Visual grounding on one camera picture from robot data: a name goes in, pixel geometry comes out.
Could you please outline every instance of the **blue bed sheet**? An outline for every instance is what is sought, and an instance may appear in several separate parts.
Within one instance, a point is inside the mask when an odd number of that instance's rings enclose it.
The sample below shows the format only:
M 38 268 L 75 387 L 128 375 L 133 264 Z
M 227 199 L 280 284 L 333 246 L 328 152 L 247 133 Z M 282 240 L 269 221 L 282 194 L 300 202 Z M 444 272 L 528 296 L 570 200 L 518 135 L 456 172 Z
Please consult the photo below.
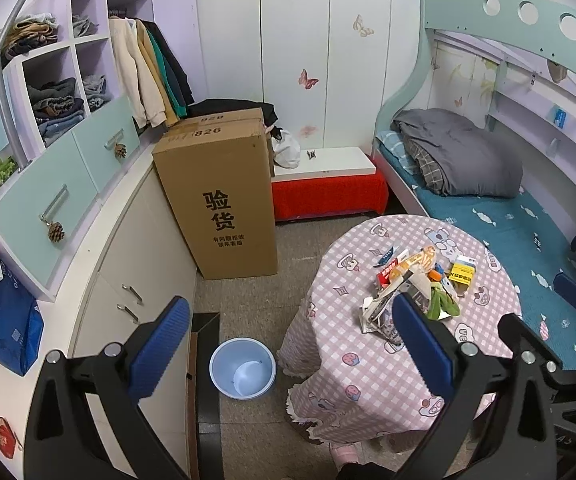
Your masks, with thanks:
M 438 196 L 420 174 L 407 173 L 388 149 L 379 151 L 414 191 L 430 216 L 452 224 L 489 247 L 519 293 L 523 321 L 576 369 L 576 310 L 551 289 L 561 270 L 576 280 L 576 260 L 554 221 L 530 193 L 516 198 Z

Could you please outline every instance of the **person's foot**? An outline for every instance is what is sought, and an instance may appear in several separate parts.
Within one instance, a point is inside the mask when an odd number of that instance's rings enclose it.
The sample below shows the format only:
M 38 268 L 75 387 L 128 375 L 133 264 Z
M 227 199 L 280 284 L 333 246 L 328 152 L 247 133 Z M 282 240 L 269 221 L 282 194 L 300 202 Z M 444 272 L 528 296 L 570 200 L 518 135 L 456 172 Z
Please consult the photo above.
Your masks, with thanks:
M 354 444 L 347 444 L 346 446 L 330 444 L 330 455 L 332 455 L 332 460 L 335 461 L 337 471 L 340 471 L 346 464 L 359 463 L 359 454 Z

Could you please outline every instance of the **teal bed frame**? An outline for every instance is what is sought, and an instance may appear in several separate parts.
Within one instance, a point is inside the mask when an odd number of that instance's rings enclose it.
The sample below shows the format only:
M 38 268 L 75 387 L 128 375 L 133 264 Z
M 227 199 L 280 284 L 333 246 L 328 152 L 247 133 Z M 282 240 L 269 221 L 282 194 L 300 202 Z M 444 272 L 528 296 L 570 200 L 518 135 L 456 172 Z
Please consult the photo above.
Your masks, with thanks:
M 576 73 L 576 41 L 561 28 L 565 16 L 576 18 L 576 9 L 550 0 L 499 0 L 495 15 L 485 12 L 488 0 L 421 0 L 417 63 L 405 84 L 383 103 L 375 133 L 389 130 L 392 118 L 420 91 L 432 64 L 434 30 L 461 32 L 522 48 L 563 65 Z M 538 10 L 534 25 L 523 22 L 519 9 L 524 3 Z

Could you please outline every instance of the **gray blanket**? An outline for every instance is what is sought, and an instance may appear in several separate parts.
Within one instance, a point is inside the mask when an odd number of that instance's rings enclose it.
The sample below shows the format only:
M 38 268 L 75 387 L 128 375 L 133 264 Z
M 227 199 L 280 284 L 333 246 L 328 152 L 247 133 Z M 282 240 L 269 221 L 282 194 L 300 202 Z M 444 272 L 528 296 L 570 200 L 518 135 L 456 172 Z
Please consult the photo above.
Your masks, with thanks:
M 523 166 L 497 134 L 442 108 L 406 110 L 393 122 L 437 162 L 444 180 L 442 194 L 517 196 Z

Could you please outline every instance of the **pine cone decoration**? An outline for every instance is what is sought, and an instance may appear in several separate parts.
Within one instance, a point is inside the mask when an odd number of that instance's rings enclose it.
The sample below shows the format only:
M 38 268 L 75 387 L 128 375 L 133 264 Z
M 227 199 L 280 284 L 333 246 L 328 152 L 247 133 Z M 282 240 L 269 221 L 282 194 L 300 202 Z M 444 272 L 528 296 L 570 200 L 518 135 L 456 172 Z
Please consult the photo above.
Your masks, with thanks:
M 119 142 L 117 142 L 114 145 L 114 156 L 116 156 L 117 158 L 126 157 L 126 145 L 120 144 Z
M 51 222 L 50 226 L 48 227 L 48 238 L 52 243 L 59 243 L 65 237 L 65 233 L 63 232 L 63 226 L 59 222 Z

